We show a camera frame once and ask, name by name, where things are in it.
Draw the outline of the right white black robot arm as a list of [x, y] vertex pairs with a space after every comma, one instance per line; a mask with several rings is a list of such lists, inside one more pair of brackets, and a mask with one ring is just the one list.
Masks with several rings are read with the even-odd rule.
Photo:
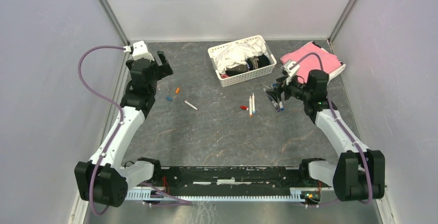
[[322, 158], [302, 160], [299, 182], [311, 187], [320, 181], [332, 187], [340, 201], [381, 199], [385, 195], [385, 156], [361, 142], [346, 125], [328, 95], [328, 83], [329, 75], [322, 70], [311, 70], [307, 81], [301, 83], [295, 72], [284, 69], [274, 88], [266, 91], [278, 105], [289, 98], [302, 101], [305, 114], [338, 155], [335, 165]]

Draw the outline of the white pen blue ends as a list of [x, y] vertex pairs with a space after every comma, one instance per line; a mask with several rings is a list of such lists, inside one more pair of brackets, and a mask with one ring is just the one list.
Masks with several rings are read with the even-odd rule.
[[[276, 85], [277, 85], [277, 83], [273, 83], [272, 84], [273, 88], [276, 88]], [[278, 107], [280, 110], [284, 110], [284, 105], [283, 105], [283, 102], [281, 100], [278, 100], [277, 104], [278, 104]]]

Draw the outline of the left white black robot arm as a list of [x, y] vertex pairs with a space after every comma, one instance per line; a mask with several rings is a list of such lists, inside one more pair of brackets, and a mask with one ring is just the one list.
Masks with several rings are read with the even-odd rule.
[[152, 55], [126, 62], [131, 81], [121, 102], [115, 105], [117, 118], [97, 151], [74, 169], [81, 199], [88, 201], [92, 209], [96, 204], [119, 207], [133, 187], [142, 182], [154, 187], [162, 181], [161, 165], [156, 159], [141, 158], [121, 168], [134, 134], [155, 103], [157, 82], [173, 74], [165, 53], [158, 51], [157, 55], [160, 64]]

